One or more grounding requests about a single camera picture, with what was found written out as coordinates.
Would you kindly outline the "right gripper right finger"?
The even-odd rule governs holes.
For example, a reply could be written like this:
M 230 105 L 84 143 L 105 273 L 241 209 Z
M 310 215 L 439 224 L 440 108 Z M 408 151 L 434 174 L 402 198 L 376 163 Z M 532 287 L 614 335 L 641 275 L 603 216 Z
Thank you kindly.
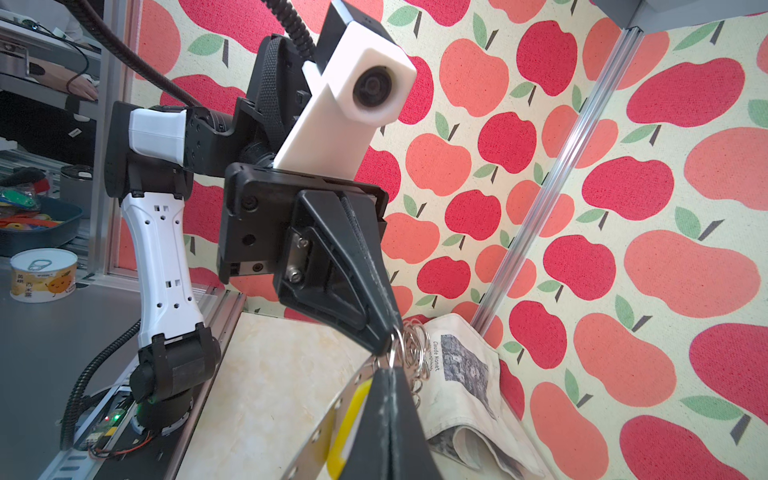
M 404 370 L 389 370 L 389 478 L 440 480 Z

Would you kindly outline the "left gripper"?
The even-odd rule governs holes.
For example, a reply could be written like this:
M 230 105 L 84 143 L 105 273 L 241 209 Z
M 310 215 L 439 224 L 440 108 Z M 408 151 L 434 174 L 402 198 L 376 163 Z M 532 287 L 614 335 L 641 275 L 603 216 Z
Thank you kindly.
M 383 354 L 402 327 L 381 252 L 378 186 L 234 163 L 225 171 L 218 275 L 271 275 L 284 306 Z

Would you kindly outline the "yellow tag key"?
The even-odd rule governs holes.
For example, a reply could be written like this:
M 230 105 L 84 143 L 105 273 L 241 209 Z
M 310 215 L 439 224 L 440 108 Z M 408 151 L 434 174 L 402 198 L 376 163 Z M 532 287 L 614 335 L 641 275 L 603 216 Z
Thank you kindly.
M 326 467 L 333 480 L 340 478 L 350 456 L 371 385 L 372 380 L 368 379 L 357 387 L 331 444 Z

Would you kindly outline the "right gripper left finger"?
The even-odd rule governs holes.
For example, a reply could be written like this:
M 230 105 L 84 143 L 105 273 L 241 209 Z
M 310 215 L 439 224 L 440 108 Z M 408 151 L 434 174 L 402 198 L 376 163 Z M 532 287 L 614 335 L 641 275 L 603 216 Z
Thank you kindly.
M 390 460 L 391 369 L 378 370 L 340 479 L 387 479 Z

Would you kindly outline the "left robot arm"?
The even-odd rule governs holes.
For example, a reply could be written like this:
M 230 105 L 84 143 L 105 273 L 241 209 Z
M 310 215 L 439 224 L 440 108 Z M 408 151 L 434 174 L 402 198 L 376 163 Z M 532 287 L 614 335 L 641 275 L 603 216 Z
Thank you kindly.
M 222 359 L 193 297 L 183 239 L 195 174 L 225 182 L 218 276 L 268 275 L 285 306 L 384 354 L 403 324 L 381 239 L 387 193 L 355 179 L 375 131 L 416 78 L 385 36 L 349 25 L 306 59 L 265 38 L 232 113 L 117 103 L 108 192 L 119 200 L 141 295 L 137 422 L 149 434 L 188 412 Z

